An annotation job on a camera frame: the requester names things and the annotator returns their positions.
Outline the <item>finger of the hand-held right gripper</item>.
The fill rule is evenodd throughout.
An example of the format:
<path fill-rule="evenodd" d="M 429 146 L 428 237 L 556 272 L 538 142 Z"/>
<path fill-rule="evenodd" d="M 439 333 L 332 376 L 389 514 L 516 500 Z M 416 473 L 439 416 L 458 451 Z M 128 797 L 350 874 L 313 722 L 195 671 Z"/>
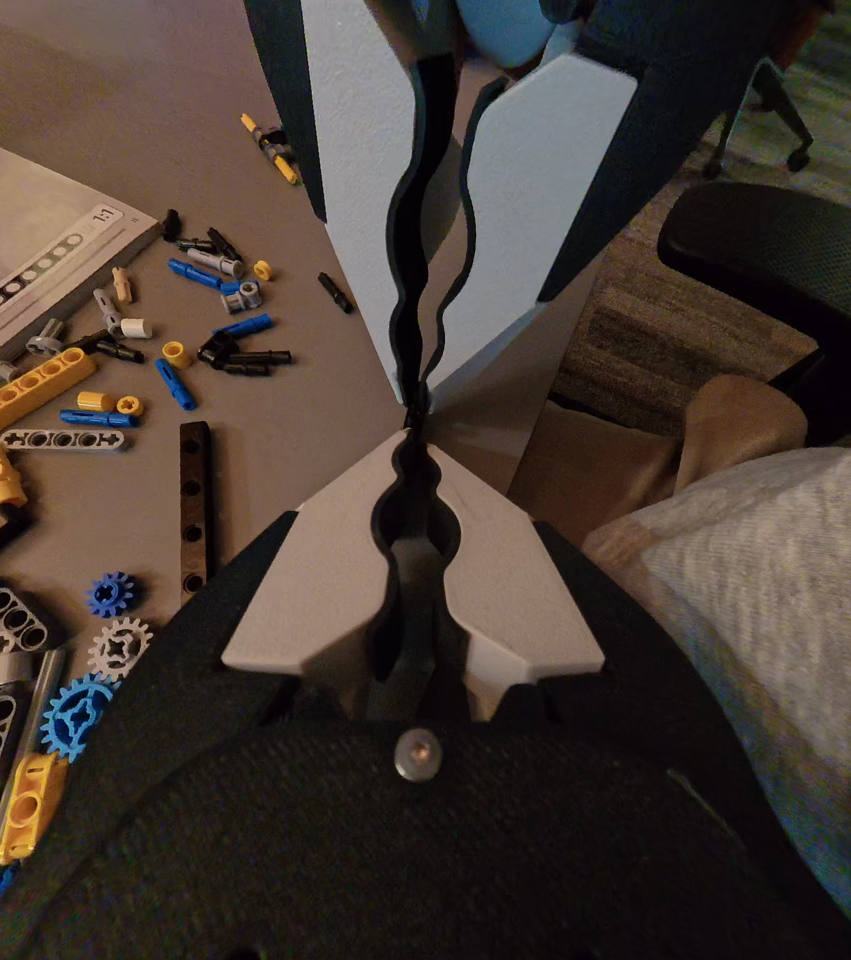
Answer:
<path fill-rule="evenodd" d="M 455 2 L 302 2 L 324 224 L 398 400 L 423 404 L 427 188 L 453 134 Z"/>
<path fill-rule="evenodd" d="M 582 54 L 482 89 L 459 171 L 466 259 L 423 375 L 432 399 L 463 392 L 545 310 L 547 279 L 637 89 L 635 76 Z"/>

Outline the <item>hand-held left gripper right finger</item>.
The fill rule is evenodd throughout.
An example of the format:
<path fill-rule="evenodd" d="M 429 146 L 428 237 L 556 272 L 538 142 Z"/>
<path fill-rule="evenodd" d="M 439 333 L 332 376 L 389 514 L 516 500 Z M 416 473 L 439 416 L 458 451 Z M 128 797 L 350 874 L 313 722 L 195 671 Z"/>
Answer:
<path fill-rule="evenodd" d="M 467 639 L 470 717 L 490 721 L 512 687 L 599 673 L 605 655 L 531 517 L 438 446 L 426 451 L 459 531 L 443 591 Z"/>

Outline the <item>yellow axle lego assembly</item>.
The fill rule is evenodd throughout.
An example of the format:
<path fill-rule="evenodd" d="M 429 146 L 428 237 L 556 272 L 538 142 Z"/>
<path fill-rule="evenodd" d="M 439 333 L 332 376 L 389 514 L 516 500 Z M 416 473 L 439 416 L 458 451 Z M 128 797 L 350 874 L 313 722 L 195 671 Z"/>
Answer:
<path fill-rule="evenodd" d="M 300 183 L 298 161 L 285 130 L 280 126 L 261 127 L 245 112 L 240 114 L 239 120 L 258 150 L 273 164 L 279 174 L 282 174 L 290 186 L 298 186 Z"/>

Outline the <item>long black lego beam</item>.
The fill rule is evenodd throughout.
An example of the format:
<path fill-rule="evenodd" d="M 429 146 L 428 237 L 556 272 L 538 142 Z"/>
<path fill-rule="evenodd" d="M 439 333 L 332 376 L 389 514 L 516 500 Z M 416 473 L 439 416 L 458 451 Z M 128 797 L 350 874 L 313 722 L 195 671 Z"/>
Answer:
<path fill-rule="evenodd" d="M 179 591 L 187 604 L 215 573 L 213 441 L 205 421 L 179 426 Z"/>

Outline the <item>long grey lego pin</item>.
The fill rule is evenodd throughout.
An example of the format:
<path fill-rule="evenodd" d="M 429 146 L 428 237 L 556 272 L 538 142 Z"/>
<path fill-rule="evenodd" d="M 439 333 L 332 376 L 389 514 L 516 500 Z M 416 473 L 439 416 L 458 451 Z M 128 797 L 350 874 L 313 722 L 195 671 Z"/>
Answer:
<path fill-rule="evenodd" d="M 234 281 L 241 281 L 245 276 L 246 267 L 238 258 L 230 258 L 224 254 L 212 253 L 194 246 L 189 247 L 185 254 L 202 267 L 215 270 Z"/>

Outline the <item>small dark blue lego gear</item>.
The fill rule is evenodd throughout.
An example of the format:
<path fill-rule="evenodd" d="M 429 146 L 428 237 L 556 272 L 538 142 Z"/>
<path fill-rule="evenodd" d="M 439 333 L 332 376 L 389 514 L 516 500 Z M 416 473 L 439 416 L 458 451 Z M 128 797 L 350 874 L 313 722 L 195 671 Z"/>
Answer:
<path fill-rule="evenodd" d="M 118 618 L 138 604 L 140 587 L 134 576 L 114 571 L 93 581 L 84 596 L 84 604 L 94 617 Z"/>

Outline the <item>long blue lego pin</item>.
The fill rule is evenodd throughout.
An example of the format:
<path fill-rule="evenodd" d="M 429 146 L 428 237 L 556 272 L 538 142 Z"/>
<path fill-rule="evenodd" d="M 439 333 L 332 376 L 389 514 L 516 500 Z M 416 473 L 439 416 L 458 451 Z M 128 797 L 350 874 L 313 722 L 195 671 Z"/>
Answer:
<path fill-rule="evenodd" d="M 213 275 L 205 270 L 193 266 L 186 261 L 169 258 L 167 260 L 168 269 L 178 277 L 190 282 L 195 282 L 203 287 L 213 289 L 218 293 L 230 296 L 240 291 L 242 281 L 227 281 L 223 277 Z"/>

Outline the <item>black lego connector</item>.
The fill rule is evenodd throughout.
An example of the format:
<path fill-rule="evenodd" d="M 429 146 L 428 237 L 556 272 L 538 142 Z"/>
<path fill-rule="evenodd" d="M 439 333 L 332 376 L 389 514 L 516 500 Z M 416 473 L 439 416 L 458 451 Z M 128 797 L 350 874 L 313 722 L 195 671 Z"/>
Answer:
<path fill-rule="evenodd" d="M 212 369 L 224 370 L 232 358 L 240 353 L 240 343 L 226 329 L 214 331 L 197 350 L 197 358 Z"/>

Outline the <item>thin grey lego liftarm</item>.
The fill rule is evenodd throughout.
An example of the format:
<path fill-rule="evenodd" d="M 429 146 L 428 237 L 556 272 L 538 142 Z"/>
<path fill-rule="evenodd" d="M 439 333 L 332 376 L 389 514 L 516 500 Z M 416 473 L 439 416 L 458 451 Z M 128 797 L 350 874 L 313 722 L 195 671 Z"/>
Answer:
<path fill-rule="evenodd" d="M 9 429 L 0 435 L 7 451 L 111 453 L 126 450 L 129 441 L 119 429 Z"/>

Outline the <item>grey lego axle rod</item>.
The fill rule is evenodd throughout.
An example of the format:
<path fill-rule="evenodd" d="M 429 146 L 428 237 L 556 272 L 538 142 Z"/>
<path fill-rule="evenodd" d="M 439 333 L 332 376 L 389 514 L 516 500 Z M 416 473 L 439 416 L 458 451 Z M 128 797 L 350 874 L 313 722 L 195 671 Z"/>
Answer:
<path fill-rule="evenodd" d="M 12 755 L 8 776 L 0 795 L 0 841 L 4 819 L 13 796 L 15 771 L 22 760 L 37 749 L 43 714 L 53 692 L 58 690 L 59 680 L 69 655 L 69 649 L 66 646 L 49 649 L 43 654 L 28 713 L 16 741 L 16 750 Z"/>

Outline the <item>lego instruction booklet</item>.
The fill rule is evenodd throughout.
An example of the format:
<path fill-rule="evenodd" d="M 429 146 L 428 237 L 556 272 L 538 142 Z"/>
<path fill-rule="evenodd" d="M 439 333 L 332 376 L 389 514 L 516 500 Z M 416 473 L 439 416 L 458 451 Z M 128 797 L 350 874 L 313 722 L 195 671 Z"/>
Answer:
<path fill-rule="evenodd" d="M 160 231 L 130 204 L 0 148 L 0 361 L 88 302 Z"/>

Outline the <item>long yellow lego beam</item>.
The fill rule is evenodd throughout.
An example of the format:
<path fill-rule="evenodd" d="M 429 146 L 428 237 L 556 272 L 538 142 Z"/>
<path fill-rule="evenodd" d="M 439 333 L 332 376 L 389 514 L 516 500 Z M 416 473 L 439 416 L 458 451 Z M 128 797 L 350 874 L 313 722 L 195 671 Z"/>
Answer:
<path fill-rule="evenodd" d="M 0 433 L 96 371 L 90 354 L 70 347 L 0 387 Z"/>

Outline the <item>black swivel chair base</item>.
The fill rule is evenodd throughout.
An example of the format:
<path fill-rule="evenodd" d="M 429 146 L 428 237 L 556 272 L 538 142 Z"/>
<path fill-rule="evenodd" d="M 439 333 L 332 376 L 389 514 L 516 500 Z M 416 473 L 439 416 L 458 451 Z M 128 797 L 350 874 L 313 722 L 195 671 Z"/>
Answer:
<path fill-rule="evenodd" d="M 811 161 L 810 149 L 815 138 L 784 86 L 782 71 L 769 57 L 765 57 L 755 66 L 752 77 L 742 88 L 738 100 L 733 102 L 723 115 L 719 138 L 702 170 L 702 177 L 707 182 L 716 180 L 723 171 L 729 140 L 746 106 L 750 91 L 754 91 L 758 97 L 758 109 L 761 112 L 777 114 L 792 135 L 800 141 L 797 148 L 786 158 L 787 171 L 797 174 L 805 170 Z"/>

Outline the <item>black office chair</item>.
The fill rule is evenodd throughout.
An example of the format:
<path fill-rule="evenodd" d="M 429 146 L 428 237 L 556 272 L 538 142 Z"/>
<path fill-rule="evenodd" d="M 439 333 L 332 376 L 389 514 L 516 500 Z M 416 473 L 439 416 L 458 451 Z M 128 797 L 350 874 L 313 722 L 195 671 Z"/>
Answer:
<path fill-rule="evenodd" d="M 850 207 L 768 185 L 707 183 L 676 200 L 657 254 L 815 342 L 770 385 L 802 410 L 809 447 L 851 436 Z"/>

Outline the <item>person's grey sweater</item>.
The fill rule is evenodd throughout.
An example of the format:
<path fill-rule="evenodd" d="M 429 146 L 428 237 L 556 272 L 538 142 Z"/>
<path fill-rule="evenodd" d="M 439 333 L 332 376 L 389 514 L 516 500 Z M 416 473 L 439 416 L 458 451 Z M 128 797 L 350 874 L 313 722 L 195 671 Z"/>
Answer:
<path fill-rule="evenodd" d="M 583 549 L 692 661 L 851 920 L 851 447 L 730 467 Z"/>

